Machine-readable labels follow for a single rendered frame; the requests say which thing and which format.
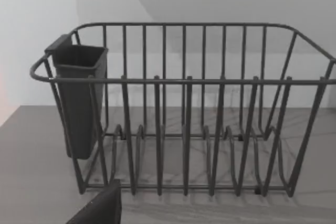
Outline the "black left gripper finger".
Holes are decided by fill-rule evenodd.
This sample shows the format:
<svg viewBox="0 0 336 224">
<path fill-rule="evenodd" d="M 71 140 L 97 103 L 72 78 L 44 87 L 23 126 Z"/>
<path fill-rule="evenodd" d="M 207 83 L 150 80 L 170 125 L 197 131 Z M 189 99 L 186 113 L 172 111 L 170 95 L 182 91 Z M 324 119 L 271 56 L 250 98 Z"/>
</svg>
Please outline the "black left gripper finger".
<svg viewBox="0 0 336 224">
<path fill-rule="evenodd" d="M 65 224 L 121 224 L 121 183 L 114 179 Z"/>
</svg>

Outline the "dark grey cutlery holder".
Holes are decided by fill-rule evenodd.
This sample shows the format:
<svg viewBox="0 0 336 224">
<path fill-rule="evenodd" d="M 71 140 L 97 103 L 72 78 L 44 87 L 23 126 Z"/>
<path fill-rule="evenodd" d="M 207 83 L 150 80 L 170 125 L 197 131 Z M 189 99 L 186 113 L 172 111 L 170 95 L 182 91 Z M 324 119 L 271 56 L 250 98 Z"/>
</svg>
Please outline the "dark grey cutlery holder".
<svg viewBox="0 0 336 224">
<path fill-rule="evenodd" d="M 52 53 L 57 77 L 106 77 L 108 49 L 105 47 L 74 45 L 71 36 L 63 34 L 45 52 Z M 70 139 L 75 148 L 75 158 L 87 160 L 96 143 L 89 85 L 66 82 L 58 86 L 62 88 L 61 101 L 67 104 Z"/>
</svg>

